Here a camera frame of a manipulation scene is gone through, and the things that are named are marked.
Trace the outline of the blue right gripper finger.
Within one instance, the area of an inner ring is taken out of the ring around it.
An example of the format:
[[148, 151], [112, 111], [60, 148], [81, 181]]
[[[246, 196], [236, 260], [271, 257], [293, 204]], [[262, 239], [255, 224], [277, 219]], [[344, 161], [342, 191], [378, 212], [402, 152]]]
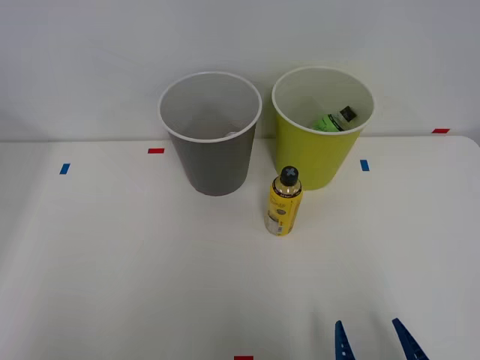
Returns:
[[353, 350], [340, 320], [335, 323], [334, 328], [334, 352], [336, 360], [355, 360]]
[[393, 319], [392, 324], [403, 348], [406, 360], [428, 360], [426, 353], [404, 324], [398, 318]]

